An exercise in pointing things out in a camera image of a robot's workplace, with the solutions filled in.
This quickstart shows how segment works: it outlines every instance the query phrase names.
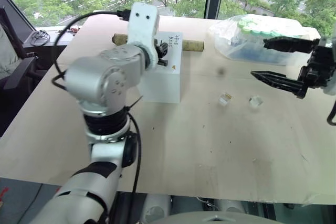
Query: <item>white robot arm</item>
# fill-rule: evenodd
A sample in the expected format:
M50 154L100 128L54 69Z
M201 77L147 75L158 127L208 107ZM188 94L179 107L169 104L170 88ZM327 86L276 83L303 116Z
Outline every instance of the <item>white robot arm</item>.
M136 156L137 135L130 131L125 98L127 89L158 62L157 11L155 6L134 3L128 43L96 57L79 58L66 71L66 90L77 99L87 125L91 162L73 174L32 223L105 223L122 169Z

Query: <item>black cable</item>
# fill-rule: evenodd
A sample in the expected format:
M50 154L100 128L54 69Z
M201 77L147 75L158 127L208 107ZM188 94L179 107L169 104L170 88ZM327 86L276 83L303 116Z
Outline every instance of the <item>black cable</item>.
M55 42L54 42L54 45L53 45L53 48L51 50L51 59L55 65L55 68L58 72L58 74L60 75L60 77L62 79L64 79L64 72L61 71L61 69L59 68L58 66L58 63L57 63L57 59L56 59L56 53L57 53L57 44L59 42L59 40L61 39L61 37L67 32L68 29L70 29L70 27L72 25L74 25L75 23L77 23L78 21L84 19L84 18L87 18L87 17L90 17L90 16L93 16L93 15L99 15L99 14L112 14L112 15L116 15L117 12L108 12L108 11L100 11L100 12L95 12L95 13L86 13L82 16L79 16L77 18L75 18L74 20L72 20L60 33L59 35L57 36Z
M41 40L43 39L44 42L42 44L35 44L37 40ZM40 30L40 31L36 31L32 34L31 38L30 38L30 44L33 47L41 47L44 46L46 43L48 43L50 41L50 35L44 31L44 30Z
M336 123L334 123L332 120L334 119L336 115L336 101L334 103L334 106L331 109L330 114L327 117L327 123L329 123L331 126L336 126Z
M127 214L127 220L126 220L126 224L130 224L131 211L133 209L135 192L137 190L136 188L137 188L137 185L138 185L138 179L139 179L139 173L140 173L140 165L141 165L141 137L140 137L140 130L139 130L138 124L136 123L136 120L131 115L131 113L128 112L127 115L130 117L132 123L134 124L135 130L136 130L136 134L138 135L138 137L137 137L137 140L138 140L138 162L136 164L136 172L135 172L134 184L133 184L133 189L132 189L132 194L131 194L130 206L129 206L128 214Z
M59 83L56 82L58 79L62 78L62 76L64 76L64 74L65 74L65 71L62 72L62 75L58 74L57 76L53 77L52 80L51 80L51 82L56 87L58 87L60 89L63 89L63 90L67 90L67 88L65 86L63 86L62 84L59 84Z
M26 208L26 210L23 212L23 214L21 215L20 219L18 220L18 222L16 224L19 224L22 221L23 217L26 215L26 213L28 212L28 210L30 209L30 207L33 205L33 203L37 199L38 194L41 191L42 186L43 186L43 184L40 184L40 186L39 186L39 188L38 188L38 190L37 190L37 192L36 192L33 200L30 202L30 204L28 205L28 207Z
M143 98L143 95L140 96L135 102L133 102L131 106L126 106L126 107L125 107L126 110L127 110L127 111L130 111L131 108L132 108L134 105L136 105L142 98Z

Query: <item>transparent plastic bag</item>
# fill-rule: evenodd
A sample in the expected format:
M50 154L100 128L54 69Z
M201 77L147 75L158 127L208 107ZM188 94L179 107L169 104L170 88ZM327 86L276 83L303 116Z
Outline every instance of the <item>transparent plastic bag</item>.
M309 54L279 52L264 48L264 39L278 36L306 38L307 29L293 19L239 15L211 26L215 48L232 60L261 62L273 65L299 65L306 62Z

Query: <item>white box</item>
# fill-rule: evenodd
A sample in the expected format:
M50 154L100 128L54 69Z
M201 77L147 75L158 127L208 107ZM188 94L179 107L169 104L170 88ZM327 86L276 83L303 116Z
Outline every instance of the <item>white box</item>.
M154 70L146 71L138 85L143 101L179 103L181 99L180 73L182 56L182 33L159 31L155 35L157 43L168 43L166 67L158 65Z

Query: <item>table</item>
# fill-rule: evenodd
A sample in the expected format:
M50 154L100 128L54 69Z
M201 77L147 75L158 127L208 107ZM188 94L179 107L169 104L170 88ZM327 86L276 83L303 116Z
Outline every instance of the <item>table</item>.
M309 90L305 99L270 88L250 75L270 70L296 78L298 67L228 60L207 29L216 20L160 17L160 31L204 40L203 52L183 52L181 103L140 101L143 156L138 192L237 200L336 204L336 127L326 123L334 98ZM58 61L113 48L127 22L90 17ZM0 141L0 176L62 185L89 162L85 123L76 101L51 85L52 67ZM228 106L220 94L232 95ZM251 95L264 103L254 110ZM139 97L129 90L127 103ZM131 191L135 165L124 169L119 190Z

